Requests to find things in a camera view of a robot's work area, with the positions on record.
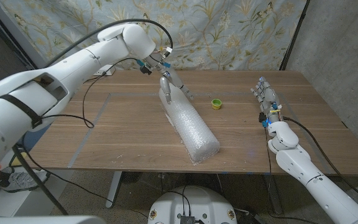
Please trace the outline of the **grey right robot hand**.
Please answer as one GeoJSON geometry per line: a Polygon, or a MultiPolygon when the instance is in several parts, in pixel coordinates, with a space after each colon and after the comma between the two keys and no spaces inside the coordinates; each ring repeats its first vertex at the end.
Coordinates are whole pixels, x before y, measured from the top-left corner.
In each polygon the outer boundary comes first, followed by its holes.
{"type": "Polygon", "coordinates": [[[260,103],[261,112],[269,113],[282,108],[278,95],[264,77],[260,77],[255,88],[250,91],[260,103]]]}

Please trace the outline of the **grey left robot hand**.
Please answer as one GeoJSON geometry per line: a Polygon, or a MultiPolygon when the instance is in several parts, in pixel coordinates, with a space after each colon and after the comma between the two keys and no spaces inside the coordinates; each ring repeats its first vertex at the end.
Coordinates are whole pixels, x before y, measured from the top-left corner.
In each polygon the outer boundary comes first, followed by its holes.
{"type": "Polygon", "coordinates": [[[160,78],[160,87],[168,104],[172,102],[170,84],[179,88],[189,99],[193,100],[194,97],[192,92],[185,86],[174,69],[163,68],[160,73],[162,74],[162,77],[160,78]]]}

